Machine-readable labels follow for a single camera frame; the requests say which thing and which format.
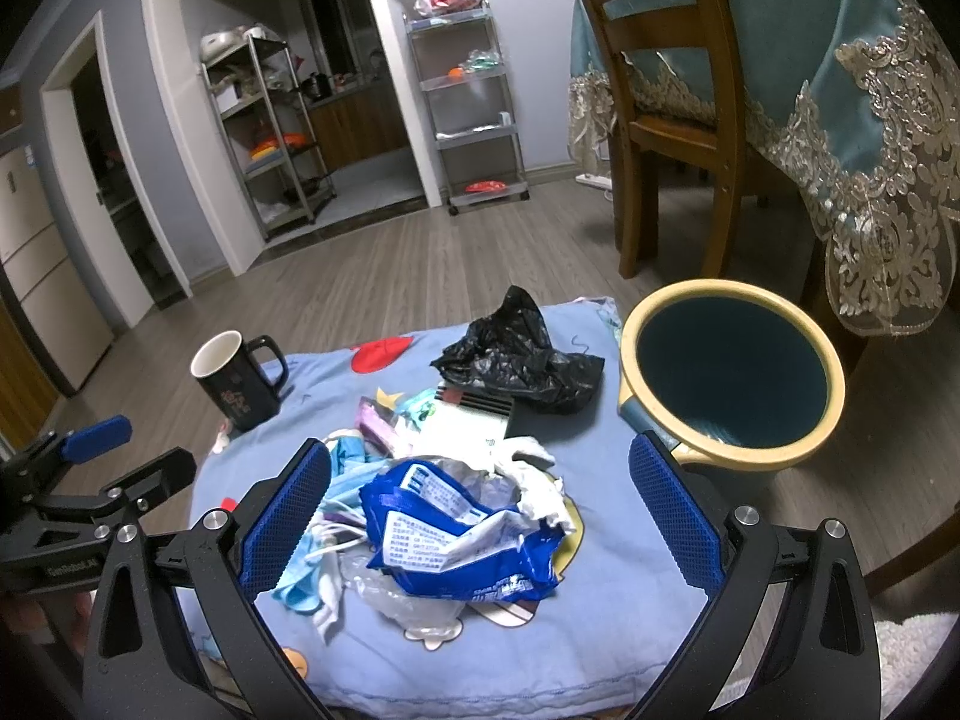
silver screw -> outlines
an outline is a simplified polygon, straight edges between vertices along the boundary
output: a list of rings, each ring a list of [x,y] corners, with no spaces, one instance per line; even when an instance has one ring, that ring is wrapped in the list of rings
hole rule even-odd
[[[121,544],[126,544],[136,538],[136,525],[124,525],[117,531],[117,539]]]
[[[738,506],[733,511],[733,516],[741,525],[755,525],[760,522],[760,512],[752,506]]]
[[[847,528],[839,519],[829,519],[824,523],[824,531],[834,538],[843,538],[847,534]]]
[[[227,513],[223,509],[213,509],[203,516],[203,526],[208,531],[219,531],[227,524]]]

gray wood plank flooring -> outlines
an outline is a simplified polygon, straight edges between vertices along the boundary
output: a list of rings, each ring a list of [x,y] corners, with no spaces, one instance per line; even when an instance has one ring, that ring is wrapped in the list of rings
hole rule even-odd
[[[191,381],[190,358],[208,337],[236,328],[267,333],[286,352],[323,352],[488,314],[511,283],[541,305],[611,295],[625,317],[664,283],[695,276],[707,237],[712,189],[664,172],[661,254],[637,277],[617,275],[613,212],[601,193],[563,181],[534,187],[527,202],[428,210],[357,230],[252,269],[240,278],[151,314],[119,338],[61,428],[114,413],[131,418],[133,441],[72,469],[65,493],[93,493],[174,445],[200,459],[222,421]],[[796,299],[813,243],[795,199],[766,209],[744,202],[731,278]],[[848,383],[844,417],[830,442],[779,474],[761,513],[815,527],[848,525],[864,571],[939,524],[960,500],[960,319],[949,310],[922,336],[873,341]],[[152,532],[184,527],[186,490],[144,518]],[[960,557],[877,599],[902,618],[960,608]],[[755,662],[772,612],[765,608],[743,668]]]

black plastic bag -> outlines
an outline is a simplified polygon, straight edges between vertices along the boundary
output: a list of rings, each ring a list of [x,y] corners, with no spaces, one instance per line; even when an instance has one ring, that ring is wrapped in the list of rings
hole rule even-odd
[[[515,397],[549,413],[574,413],[593,397],[602,357],[550,346],[544,315],[526,290],[512,286],[492,316],[474,319],[467,335],[431,362],[461,389]]]

dining table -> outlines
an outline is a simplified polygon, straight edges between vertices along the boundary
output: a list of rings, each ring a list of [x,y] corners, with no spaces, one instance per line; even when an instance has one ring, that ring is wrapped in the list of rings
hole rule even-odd
[[[615,19],[695,0],[614,0]],[[960,70],[917,0],[728,0],[747,142],[797,186],[827,297],[858,336],[928,328],[947,303],[960,220]],[[626,56],[641,112],[714,124],[704,49]],[[571,158],[603,175],[616,125],[589,19],[574,5]]]

blue wet wipes package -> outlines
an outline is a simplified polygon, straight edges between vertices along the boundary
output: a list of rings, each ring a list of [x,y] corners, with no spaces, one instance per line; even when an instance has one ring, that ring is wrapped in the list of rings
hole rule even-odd
[[[370,568],[410,595],[538,601],[557,586],[551,557],[563,530],[515,507],[489,509],[435,464],[408,460],[360,488]]]

